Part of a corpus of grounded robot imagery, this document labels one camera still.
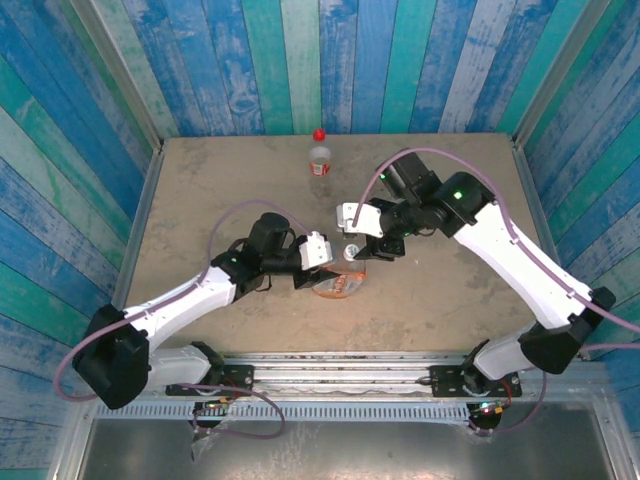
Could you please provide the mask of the aluminium front rail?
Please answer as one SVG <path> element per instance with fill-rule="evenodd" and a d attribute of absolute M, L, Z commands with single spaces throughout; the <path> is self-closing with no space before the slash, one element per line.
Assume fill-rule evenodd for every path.
<path fill-rule="evenodd" d="M 274 400 L 309 401 L 349 397 L 402 400 L 435 397 L 429 385 L 429 368 L 461 366 L 466 357 L 449 352 L 298 352 L 256 353 L 224 356 L 224 365 L 252 365 L 254 391 Z M 544 395 L 551 401 L 570 401 L 591 394 L 607 394 L 611 383 L 599 363 L 575 360 L 560 375 L 534 369 L 515 369 L 522 396 L 515 401 L 534 401 Z"/>

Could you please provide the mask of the aluminium side rail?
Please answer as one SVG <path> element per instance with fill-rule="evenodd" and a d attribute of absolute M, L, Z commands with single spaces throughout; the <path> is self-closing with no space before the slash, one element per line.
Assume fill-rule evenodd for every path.
<path fill-rule="evenodd" d="M 124 310 L 127 305 L 133 277 L 140 253 L 153 199 L 164 163 L 166 143 L 153 152 L 149 169 L 140 195 L 136 215 L 130 231 L 129 240 L 124 253 L 123 262 L 111 298 L 111 304 L 118 310 Z"/>
<path fill-rule="evenodd" d="M 555 263 L 559 262 L 555 244 L 549 229 L 542 204 L 539 200 L 534 179 L 525 156 L 524 149 L 516 142 L 511 142 L 513 159 L 522 184 L 527 205 L 535 226 L 539 248 Z"/>

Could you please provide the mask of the clear bottle orange label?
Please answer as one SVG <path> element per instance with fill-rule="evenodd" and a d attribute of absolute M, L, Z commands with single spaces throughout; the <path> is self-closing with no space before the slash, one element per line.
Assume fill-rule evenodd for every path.
<path fill-rule="evenodd" d="M 340 273 L 340 276 L 327 280 L 312 287 L 312 291 L 325 299 L 345 299 L 352 295 L 366 278 L 366 263 L 364 260 L 346 261 L 343 250 L 347 244 L 334 250 L 334 258 L 322 268 Z"/>

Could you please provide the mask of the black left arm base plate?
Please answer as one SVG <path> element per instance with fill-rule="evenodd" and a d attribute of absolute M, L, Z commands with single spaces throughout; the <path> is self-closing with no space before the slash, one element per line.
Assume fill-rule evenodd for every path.
<path fill-rule="evenodd" d="M 201 385 L 215 386 L 223 385 L 225 389 L 217 388 L 197 389 L 201 395 L 214 395 L 221 397 L 238 398 L 244 393 L 229 390 L 229 387 L 244 388 L 250 390 L 253 387 L 254 367 L 252 365 L 224 365 L 216 367 L 201 380 Z"/>

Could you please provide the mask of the small control circuit board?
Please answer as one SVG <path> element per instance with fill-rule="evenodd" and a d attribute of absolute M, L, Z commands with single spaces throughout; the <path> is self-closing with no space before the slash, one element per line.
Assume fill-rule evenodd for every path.
<path fill-rule="evenodd" d="M 471 416 L 501 415 L 511 406 L 508 399 L 478 400 L 467 404 Z"/>
<path fill-rule="evenodd" d="M 234 403 L 235 400 L 236 400 L 235 397 L 218 397 L 218 398 L 205 399 L 202 402 L 196 402 L 194 404 L 194 410 L 195 411 L 213 410 L 214 412 L 223 411 L 223 410 L 227 410 Z"/>

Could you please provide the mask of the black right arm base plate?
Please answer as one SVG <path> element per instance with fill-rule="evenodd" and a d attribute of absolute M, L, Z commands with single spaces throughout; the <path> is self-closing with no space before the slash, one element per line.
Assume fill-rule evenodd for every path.
<path fill-rule="evenodd" d="M 429 368 L 429 385 L 435 397 L 497 397 L 522 396 L 520 378 L 516 373 L 500 380 L 491 380 L 475 367 L 436 365 Z"/>

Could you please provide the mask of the clear bottle red label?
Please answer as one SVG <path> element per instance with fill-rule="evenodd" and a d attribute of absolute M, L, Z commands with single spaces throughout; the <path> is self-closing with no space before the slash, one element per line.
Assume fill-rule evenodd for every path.
<path fill-rule="evenodd" d="M 331 192 L 331 169 L 332 153 L 327 141 L 317 142 L 313 139 L 308 155 L 309 169 L 312 175 L 312 192 L 318 198 L 328 197 Z"/>

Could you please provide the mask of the clear plastic bag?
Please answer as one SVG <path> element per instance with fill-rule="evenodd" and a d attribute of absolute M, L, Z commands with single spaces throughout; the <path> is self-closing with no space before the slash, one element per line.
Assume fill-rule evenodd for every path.
<path fill-rule="evenodd" d="M 193 430 L 191 442 L 191 460 L 197 463 L 201 457 L 207 453 L 220 438 L 216 431 L 219 422 L 197 423 Z"/>

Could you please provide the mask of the aluminium frame post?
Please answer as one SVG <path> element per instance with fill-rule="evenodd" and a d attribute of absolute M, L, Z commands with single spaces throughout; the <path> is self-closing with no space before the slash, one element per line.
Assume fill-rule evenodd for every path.
<path fill-rule="evenodd" d="M 558 1 L 501 120 L 516 150 L 532 136 L 610 1 Z"/>
<path fill-rule="evenodd" d="M 154 150 L 160 150 L 162 139 L 125 59 L 119 52 L 99 13 L 96 2 L 94 0 L 70 0 L 70 3 L 119 87 L 146 140 Z"/>

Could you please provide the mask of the steel sheet panel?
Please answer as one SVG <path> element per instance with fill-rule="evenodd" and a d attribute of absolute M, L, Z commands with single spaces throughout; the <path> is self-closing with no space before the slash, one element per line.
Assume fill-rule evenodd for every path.
<path fill-rule="evenodd" d="M 482 438 L 427 423 L 292 422 L 283 436 L 220 435 L 197 463 L 179 421 L 97 420 L 56 480 L 614 480 L 591 414 L 555 405 Z"/>

